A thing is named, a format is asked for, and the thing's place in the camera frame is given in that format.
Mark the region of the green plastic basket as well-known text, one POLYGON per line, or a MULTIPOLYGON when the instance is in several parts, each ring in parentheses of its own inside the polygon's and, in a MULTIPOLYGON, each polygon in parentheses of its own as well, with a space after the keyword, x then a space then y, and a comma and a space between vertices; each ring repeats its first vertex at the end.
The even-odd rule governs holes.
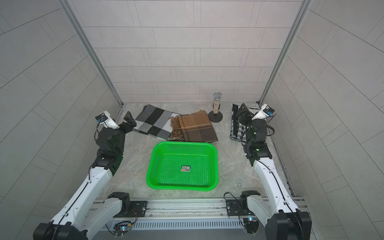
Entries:
POLYGON ((217 149, 209 143, 161 142, 153 148, 146 182, 155 190, 209 192, 219 183, 217 149))

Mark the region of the grey black checked scarf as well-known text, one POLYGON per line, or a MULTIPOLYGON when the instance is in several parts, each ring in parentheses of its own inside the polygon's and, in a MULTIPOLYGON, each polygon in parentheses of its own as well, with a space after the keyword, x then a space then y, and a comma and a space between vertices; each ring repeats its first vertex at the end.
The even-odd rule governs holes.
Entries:
POLYGON ((166 141, 173 131, 171 118, 177 116, 179 116, 179 114, 152 105, 146 105, 135 119, 137 126, 134 130, 138 133, 151 135, 162 141, 166 141))

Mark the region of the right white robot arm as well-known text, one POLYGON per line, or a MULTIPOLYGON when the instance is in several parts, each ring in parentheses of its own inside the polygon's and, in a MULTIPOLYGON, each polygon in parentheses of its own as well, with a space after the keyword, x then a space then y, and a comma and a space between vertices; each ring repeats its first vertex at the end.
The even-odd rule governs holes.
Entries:
POLYGON ((255 232, 257 221, 265 229, 268 240, 308 240, 311 237, 312 220, 307 212, 302 212, 285 188, 266 143, 271 136, 268 132, 274 128, 268 121, 274 116, 274 109, 267 104, 248 108, 245 104, 233 109, 233 122, 240 124, 243 132, 234 129, 235 135, 241 135, 246 158, 259 175, 266 191, 266 203, 257 191, 244 191, 240 196, 241 207, 255 215, 249 218, 245 229, 255 232))

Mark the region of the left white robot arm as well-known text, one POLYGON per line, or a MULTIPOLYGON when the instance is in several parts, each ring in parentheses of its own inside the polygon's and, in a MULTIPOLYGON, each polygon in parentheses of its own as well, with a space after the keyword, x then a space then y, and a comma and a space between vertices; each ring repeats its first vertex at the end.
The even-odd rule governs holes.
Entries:
POLYGON ((87 177, 49 223, 37 226, 33 233, 35 240, 91 240, 113 217, 131 213, 130 195, 115 192, 86 220, 90 207, 123 160, 126 134, 137 125, 130 112, 126 113, 121 124, 117 124, 107 111, 96 116, 96 120, 104 128, 95 132, 99 149, 87 177))

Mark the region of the black white houndstooth scarf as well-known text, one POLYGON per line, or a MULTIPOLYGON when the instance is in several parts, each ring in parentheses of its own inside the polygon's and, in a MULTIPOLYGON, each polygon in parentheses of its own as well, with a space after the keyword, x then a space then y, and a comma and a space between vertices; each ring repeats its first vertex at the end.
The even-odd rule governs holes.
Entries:
POLYGON ((241 143, 246 142, 246 126, 239 122, 237 113, 242 110, 246 105, 242 104, 241 106, 233 104, 232 106, 232 119, 231 119, 231 140, 238 141, 241 143))

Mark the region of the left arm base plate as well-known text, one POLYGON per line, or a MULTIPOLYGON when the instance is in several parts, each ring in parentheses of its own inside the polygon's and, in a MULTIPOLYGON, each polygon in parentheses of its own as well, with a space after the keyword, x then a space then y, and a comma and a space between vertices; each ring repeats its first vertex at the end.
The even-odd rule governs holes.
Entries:
POLYGON ((121 218, 144 218, 148 207, 147 201, 133 201, 130 209, 123 212, 121 218))

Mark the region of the brown plaid scarf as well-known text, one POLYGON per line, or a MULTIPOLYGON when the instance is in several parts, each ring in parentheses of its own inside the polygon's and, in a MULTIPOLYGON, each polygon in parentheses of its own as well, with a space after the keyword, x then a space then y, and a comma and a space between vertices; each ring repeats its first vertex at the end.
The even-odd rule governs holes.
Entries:
POLYGON ((171 127, 173 129, 168 141, 173 142, 193 142, 193 143, 213 143, 218 141, 218 137, 206 111, 171 117, 171 127))

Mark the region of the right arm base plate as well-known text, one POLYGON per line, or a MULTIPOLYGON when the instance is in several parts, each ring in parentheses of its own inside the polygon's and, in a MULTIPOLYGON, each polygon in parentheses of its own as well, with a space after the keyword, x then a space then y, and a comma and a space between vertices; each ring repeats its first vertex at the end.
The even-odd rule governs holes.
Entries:
POLYGON ((229 199, 226 200, 227 215, 229 217, 242 217, 249 216, 250 212, 242 207, 239 200, 229 199))

